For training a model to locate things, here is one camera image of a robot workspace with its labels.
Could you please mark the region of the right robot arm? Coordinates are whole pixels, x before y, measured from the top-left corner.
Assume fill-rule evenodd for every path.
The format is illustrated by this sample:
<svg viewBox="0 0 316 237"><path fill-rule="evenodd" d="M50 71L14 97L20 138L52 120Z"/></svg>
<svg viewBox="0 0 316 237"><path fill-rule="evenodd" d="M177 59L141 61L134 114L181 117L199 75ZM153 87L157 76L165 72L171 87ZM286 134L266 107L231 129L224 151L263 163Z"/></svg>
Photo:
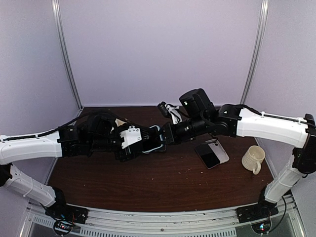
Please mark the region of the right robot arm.
<svg viewBox="0 0 316 237"><path fill-rule="evenodd" d="M162 127L168 145L180 144L209 133L213 136L256 137L292 145L292 156L277 178L266 185L257 204L249 210L251 216L268 217L277 202L301 178L316 170L316 124L314 117L291 118L259 112L245 104L225 104L215 108L201 88L186 92L179 98L187 112L180 120L178 108L161 102L158 109L166 118L176 119Z"/></svg>

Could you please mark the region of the beige saucer plate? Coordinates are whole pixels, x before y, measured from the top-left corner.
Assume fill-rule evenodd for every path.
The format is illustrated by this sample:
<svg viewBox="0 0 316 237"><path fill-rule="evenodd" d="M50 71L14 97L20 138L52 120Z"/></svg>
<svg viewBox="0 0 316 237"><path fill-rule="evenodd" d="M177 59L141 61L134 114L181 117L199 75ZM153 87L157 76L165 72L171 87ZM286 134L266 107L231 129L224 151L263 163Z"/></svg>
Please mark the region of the beige saucer plate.
<svg viewBox="0 0 316 237"><path fill-rule="evenodd" d="M126 122L117 118L115 120L115 123L116 123L117 126L121 126L121 125L125 124Z"/></svg>

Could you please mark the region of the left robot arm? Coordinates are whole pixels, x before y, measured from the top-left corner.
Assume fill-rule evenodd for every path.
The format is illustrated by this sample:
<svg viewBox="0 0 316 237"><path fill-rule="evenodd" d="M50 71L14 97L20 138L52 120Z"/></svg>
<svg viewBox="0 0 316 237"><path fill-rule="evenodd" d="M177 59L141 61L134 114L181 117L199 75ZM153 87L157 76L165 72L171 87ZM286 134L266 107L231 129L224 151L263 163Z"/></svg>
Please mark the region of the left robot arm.
<svg viewBox="0 0 316 237"><path fill-rule="evenodd" d="M86 121L70 121L56 129L36 134L0 137L0 185L38 201L47 215L66 220L73 216L61 189L46 186L24 174L13 163L35 158L91 156L94 152L113 152L127 161L141 154L160 150L160 127L144 127L99 111L82 115Z"/></svg>

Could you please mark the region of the front aluminium rail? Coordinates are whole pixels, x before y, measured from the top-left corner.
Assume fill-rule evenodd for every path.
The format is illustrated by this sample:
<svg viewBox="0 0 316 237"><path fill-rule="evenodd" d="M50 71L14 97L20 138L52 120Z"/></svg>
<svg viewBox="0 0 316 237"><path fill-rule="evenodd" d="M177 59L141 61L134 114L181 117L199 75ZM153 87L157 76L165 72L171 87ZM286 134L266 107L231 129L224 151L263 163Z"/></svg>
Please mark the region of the front aluminium rail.
<svg viewBox="0 0 316 237"><path fill-rule="evenodd" d="M277 204L278 214L239 223L236 207L189 212L128 212L88 208L85 224L75 224L69 237L261 237L251 224L269 220L268 237L305 237L292 195Z"/></svg>

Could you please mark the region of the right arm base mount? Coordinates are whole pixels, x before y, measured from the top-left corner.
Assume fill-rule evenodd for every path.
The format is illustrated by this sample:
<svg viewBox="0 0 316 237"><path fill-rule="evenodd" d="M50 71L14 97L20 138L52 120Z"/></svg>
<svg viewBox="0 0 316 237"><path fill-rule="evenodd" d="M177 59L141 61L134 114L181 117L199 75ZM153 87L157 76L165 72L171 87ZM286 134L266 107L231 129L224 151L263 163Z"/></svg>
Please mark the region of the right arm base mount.
<svg viewBox="0 0 316 237"><path fill-rule="evenodd" d="M239 223L254 222L261 219L268 219L269 217L278 214L278 208L271 209L267 207L259 207L258 205L249 205L239 207L236 209Z"/></svg>

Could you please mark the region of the left aluminium frame post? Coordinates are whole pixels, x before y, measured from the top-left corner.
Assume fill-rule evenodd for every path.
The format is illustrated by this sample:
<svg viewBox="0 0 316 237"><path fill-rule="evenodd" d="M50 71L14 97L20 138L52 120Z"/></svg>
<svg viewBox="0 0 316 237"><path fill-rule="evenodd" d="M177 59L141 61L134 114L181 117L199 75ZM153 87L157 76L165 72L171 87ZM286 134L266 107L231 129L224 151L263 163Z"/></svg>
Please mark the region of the left aluminium frame post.
<svg viewBox="0 0 316 237"><path fill-rule="evenodd" d="M55 24L56 24L56 29L57 29L57 34L59 38L62 59L63 59L67 79L70 84L71 92L75 99L77 108L79 110L82 110L83 106L79 97L79 92L75 83L74 74L73 74L73 70L71 67L71 62L70 62L70 58L69 58L69 54L67 50L67 44L66 44L63 23L62 23L62 16L61 16L61 11L60 11L60 3L58 0L52 0L51 3L52 3L52 10L53 10L53 15L55 19Z"/></svg>

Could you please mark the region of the right round status board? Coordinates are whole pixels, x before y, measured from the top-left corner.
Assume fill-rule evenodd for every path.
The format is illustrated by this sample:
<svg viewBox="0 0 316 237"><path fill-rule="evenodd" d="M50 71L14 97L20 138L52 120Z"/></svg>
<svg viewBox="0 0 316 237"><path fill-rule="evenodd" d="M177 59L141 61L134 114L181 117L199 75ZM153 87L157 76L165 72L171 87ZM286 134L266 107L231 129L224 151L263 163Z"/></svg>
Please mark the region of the right round status board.
<svg viewBox="0 0 316 237"><path fill-rule="evenodd" d="M255 233L259 235L264 235L270 231L271 225L271 221L266 220L262 222L253 223L251 224L251 227Z"/></svg>

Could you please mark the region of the left round status board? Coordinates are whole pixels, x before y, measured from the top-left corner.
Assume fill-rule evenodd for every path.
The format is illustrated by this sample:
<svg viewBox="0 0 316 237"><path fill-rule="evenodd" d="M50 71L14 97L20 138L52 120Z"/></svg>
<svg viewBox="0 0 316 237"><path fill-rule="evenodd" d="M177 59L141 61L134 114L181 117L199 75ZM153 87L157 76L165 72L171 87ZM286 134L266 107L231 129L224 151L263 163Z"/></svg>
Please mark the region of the left round status board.
<svg viewBox="0 0 316 237"><path fill-rule="evenodd" d="M63 222L63 221L60 221L60 220L55 221L54 224L53 224L53 230L58 235L67 235L67 234L69 234L72 231L73 227L74 226L72 224L70 224L68 222Z"/></svg>

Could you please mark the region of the round status board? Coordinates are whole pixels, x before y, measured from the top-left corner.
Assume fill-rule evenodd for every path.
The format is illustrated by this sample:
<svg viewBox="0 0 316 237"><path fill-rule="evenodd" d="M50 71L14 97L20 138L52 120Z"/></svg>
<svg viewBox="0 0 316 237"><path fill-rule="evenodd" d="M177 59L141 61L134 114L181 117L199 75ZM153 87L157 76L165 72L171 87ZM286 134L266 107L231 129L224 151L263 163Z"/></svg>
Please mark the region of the round status board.
<svg viewBox="0 0 316 237"><path fill-rule="evenodd" d="M72 224L70 224L68 222L63 222L63 221L60 221L60 220L55 221L54 224L53 224L53 230L58 235L67 235L67 234L69 234L72 231L73 227L74 226Z"/></svg>
<svg viewBox="0 0 316 237"><path fill-rule="evenodd" d="M262 222L253 223L251 224L251 227L255 233L259 235L264 235L270 231L271 225L271 221L266 220Z"/></svg>

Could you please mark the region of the white phone case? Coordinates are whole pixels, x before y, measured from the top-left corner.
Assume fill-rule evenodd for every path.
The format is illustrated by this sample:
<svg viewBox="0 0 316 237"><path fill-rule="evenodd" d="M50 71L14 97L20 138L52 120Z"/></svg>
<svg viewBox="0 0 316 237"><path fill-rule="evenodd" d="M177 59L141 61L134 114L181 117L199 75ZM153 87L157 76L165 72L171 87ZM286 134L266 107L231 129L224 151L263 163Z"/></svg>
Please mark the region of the white phone case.
<svg viewBox="0 0 316 237"><path fill-rule="evenodd" d="M218 139L211 139L207 140L206 144L211 148L213 153L216 155L216 157L219 159L220 164L226 163L229 161L229 156L220 144Z"/></svg>

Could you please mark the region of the purple phone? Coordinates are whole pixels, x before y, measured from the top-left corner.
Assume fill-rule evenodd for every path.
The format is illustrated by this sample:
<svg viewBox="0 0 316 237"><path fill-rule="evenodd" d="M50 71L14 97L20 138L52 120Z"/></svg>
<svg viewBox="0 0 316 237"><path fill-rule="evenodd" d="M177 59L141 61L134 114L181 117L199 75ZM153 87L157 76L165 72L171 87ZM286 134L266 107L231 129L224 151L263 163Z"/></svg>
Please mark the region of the purple phone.
<svg viewBox="0 0 316 237"><path fill-rule="evenodd" d="M207 169L212 169L220 164L220 160L207 143L196 146L195 152Z"/></svg>

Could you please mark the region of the right aluminium frame post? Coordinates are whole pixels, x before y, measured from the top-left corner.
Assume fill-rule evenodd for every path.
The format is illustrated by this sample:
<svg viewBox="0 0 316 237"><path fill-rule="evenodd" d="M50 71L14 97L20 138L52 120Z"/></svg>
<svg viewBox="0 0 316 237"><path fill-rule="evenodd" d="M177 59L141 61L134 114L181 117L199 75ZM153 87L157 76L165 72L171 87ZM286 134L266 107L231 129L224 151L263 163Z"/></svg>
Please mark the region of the right aluminium frame post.
<svg viewBox="0 0 316 237"><path fill-rule="evenodd" d="M266 31L266 25L267 25L267 20L268 20L268 14L269 14L269 0L262 0L261 1L261 7L260 7L260 14L259 14L259 19L258 19L258 24L257 24L257 32L256 32L256 38L254 42L254 47L253 47L253 52L250 60L250 66L248 69L243 93L241 96L240 103L245 104L249 93L251 89L251 84L254 80L255 76L255 71L256 67L259 61L259 56L260 56L260 50L262 47L262 43L264 40L264 35Z"/></svg>

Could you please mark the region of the aluminium frame post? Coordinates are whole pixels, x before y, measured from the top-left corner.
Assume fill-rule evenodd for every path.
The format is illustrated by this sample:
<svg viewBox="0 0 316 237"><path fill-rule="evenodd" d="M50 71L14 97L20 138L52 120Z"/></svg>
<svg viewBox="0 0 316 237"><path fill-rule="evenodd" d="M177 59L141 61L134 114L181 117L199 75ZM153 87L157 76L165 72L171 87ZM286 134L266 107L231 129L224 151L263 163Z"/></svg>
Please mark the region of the aluminium frame post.
<svg viewBox="0 0 316 237"><path fill-rule="evenodd" d="M258 19L258 24L257 24L257 32L256 32L256 38L254 42L254 47L253 47L253 52L250 60L250 66L248 69L243 93L241 96L240 103L245 104L249 93L251 89L251 84L254 80L255 76L255 71L256 67L259 61L259 56L260 56L260 50L262 47L262 43L264 40L264 35L266 31L266 25L267 25L267 20L268 20L268 14L269 14L269 0L262 0L261 1L261 7L260 7L260 14L259 14L259 19Z"/></svg>
<svg viewBox="0 0 316 237"><path fill-rule="evenodd" d="M59 38L62 59L63 59L67 79L70 84L71 92L75 99L77 108L79 110L82 110L83 106L79 97L79 92L75 83L74 74L73 74L73 70L71 67L71 62L70 62L70 58L69 58L69 54L67 50L67 44L66 44L63 23L62 23L62 16L61 16L61 11L60 11L60 3L58 0L52 0L51 3L52 3L52 10L53 10L53 15L55 19L55 24L56 24L56 29L57 29L57 34Z"/></svg>

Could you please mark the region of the cream ribbed mug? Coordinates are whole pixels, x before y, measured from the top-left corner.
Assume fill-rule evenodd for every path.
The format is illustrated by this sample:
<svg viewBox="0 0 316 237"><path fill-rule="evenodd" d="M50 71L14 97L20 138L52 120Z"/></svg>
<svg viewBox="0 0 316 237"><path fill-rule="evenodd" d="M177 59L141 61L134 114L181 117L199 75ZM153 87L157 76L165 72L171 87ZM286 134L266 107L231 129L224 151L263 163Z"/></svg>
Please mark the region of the cream ribbed mug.
<svg viewBox="0 0 316 237"><path fill-rule="evenodd" d="M248 148L242 157L241 163L245 169L252 171L254 175L257 175L261 171L262 162L265 157L265 151L261 147L253 145Z"/></svg>

